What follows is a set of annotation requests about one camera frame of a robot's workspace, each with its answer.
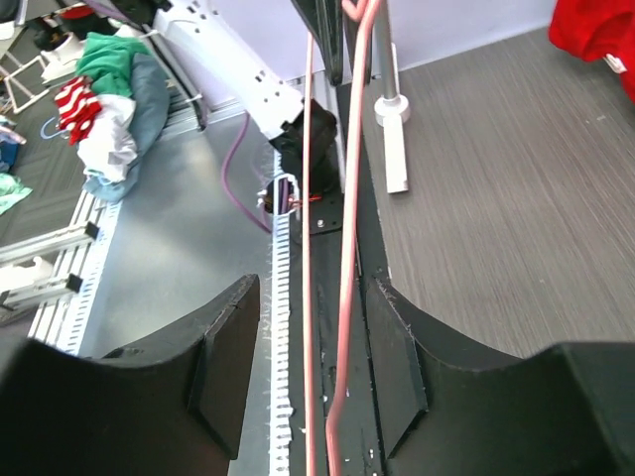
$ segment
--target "wooden floor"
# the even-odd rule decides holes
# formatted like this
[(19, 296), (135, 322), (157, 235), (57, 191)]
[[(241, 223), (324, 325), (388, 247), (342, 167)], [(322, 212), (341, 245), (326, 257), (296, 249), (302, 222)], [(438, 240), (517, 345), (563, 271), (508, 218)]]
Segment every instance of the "wooden floor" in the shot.
[(635, 105), (603, 63), (533, 32), (407, 70), (410, 191), (364, 132), (393, 284), (516, 355), (635, 340)]
[[(21, 62), (27, 62), (38, 54), (32, 38), (32, 33), (25, 31), (9, 51)], [(2, 59), (2, 64), (10, 71), (16, 69), (6, 58)], [(34, 66), (20, 74), (18, 79), (34, 92), (40, 92), (44, 89), (41, 72)], [(75, 149), (59, 137), (49, 141), (40, 138), (42, 125), (58, 116), (53, 96), (49, 93), (21, 114), (12, 116), (18, 123), (17, 132), (28, 140), (20, 150), (12, 174), (33, 192), (0, 216), (0, 245), (68, 226), (81, 193), (83, 165)], [(24, 101), (25, 98), (19, 96), (18, 100)], [(55, 126), (47, 132), (55, 132)]]

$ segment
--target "cable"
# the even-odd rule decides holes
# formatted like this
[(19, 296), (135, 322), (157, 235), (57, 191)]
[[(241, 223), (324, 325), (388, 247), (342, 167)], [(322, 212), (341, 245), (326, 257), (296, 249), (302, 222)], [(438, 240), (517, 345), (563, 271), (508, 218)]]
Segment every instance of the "cable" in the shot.
[(233, 192), (231, 191), (231, 188), (229, 187), (229, 166), (231, 165), (231, 161), (236, 155), (236, 151), (238, 151), (240, 144), (242, 144), (242, 141), (245, 138), (245, 135), (247, 134), (247, 129), (249, 128), (250, 119), (251, 118), (249, 117), (249, 114), (245, 113), (245, 121), (242, 127), (240, 128), (240, 131), (238, 131), (238, 135), (236, 136), (234, 143), (231, 145), (231, 147), (229, 148), (229, 151), (227, 152), (227, 155), (222, 161), (222, 168), (220, 169), (220, 182), (222, 183), (222, 187), (225, 190), (227, 197), (234, 204), (234, 206), (238, 208), (240, 211), (242, 211), (243, 214), (247, 218), (249, 218), (249, 221), (255, 224), (258, 228), (263, 230), (265, 233), (271, 233), (271, 227), (267, 225), (266, 223), (264, 223), (263, 221), (261, 221), (256, 215), (254, 215), (251, 212), (249, 208), (243, 205), (240, 202), (240, 200), (236, 197), (236, 195), (233, 194)]
[(339, 281), (339, 327), (337, 329), (337, 374), (335, 392), (326, 418), (326, 449), (330, 476), (341, 476), (341, 455), (337, 435), (339, 419), (346, 400), (348, 381), (348, 351), (350, 347), (350, 312), (355, 273), (355, 234), (357, 220), (357, 189), (359, 183), (359, 153), (361, 146), (361, 112), (366, 55), (371, 29), (382, 0), (359, 0), (355, 7), (350, 0), (342, 8), (353, 19), (361, 19), (355, 44), (355, 60), (350, 91), (350, 114), (346, 147), (346, 180), (344, 216), (342, 221), (341, 275)]
[(53, 137), (57, 137), (60, 136), (61, 134), (65, 133), (66, 131), (64, 129), (55, 132), (53, 135), (49, 136), (48, 134), (45, 133), (45, 129), (47, 128), (47, 126), (49, 124), (51, 124), (53, 121), (56, 120), (56, 116), (53, 116), (51, 119), (49, 119), (47, 122), (44, 123), (44, 125), (42, 126), (42, 128), (40, 129), (40, 137), (42, 139), (44, 139), (45, 141), (48, 141), (50, 139), (52, 139)]
[(309, 173), (311, 152), (311, 86), (314, 74), (314, 37), (309, 33), (305, 75), (305, 123), (302, 171), (302, 316), (305, 364), (305, 446), (307, 476), (316, 476), (316, 402), (314, 398), (314, 336), (311, 303), (311, 227), (309, 215)]

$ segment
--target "metal pole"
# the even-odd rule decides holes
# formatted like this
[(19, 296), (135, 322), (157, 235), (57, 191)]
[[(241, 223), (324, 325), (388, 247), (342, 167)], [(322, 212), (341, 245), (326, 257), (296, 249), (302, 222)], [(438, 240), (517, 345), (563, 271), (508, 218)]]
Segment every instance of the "metal pole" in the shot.
[(393, 57), (393, 36), (390, 31), (390, 14), (388, 0), (384, 0), (375, 18), (375, 46), (379, 58), (383, 96), (385, 100), (393, 100), (399, 96), (395, 76), (395, 61)]

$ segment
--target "stand leg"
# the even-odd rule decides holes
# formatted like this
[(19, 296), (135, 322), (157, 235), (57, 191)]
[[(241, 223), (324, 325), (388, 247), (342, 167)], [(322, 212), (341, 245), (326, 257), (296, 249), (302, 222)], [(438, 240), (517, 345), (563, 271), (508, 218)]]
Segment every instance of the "stand leg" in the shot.
[(375, 42), (381, 80), (382, 97), (375, 103), (375, 118), (384, 128), (386, 185), (388, 193), (408, 190), (404, 123), (410, 118), (410, 103), (399, 93), (399, 72), (393, 50), (387, 1), (379, 7), (375, 20)]

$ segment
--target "pink wire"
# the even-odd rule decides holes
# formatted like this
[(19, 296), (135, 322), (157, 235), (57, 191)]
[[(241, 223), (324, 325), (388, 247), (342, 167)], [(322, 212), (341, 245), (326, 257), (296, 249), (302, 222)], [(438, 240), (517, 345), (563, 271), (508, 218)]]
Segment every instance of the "pink wire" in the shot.
[(309, 216), (309, 173), (311, 151), (311, 87), (314, 74), (314, 37), (309, 33), (305, 82), (305, 123), (302, 170), (302, 294), (303, 352), (305, 365), (305, 447), (307, 476), (316, 476), (316, 405), (314, 399), (314, 332), (311, 310), (311, 228)]
[(350, 91), (350, 114), (346, 147), (346, 182), (339, 283), (339, 328), (337, 331), (337, 375), (333, 402), (326, 419), (326, 449), (330, 476), (341, 476), (341, 456), (337, 435), (339, 419), (346, 400), (348, 350), (350, 346), (350, 312), (355, 271), (355, 233), (357, 223), (357, 186), (361, 146), (361, 112), (364, 72), (371, 29), (382, 0), (359, 0), (357, 6), (343, 0), (342, 8), (354, 20), (361, 19), (355, 44), (353, 79)]

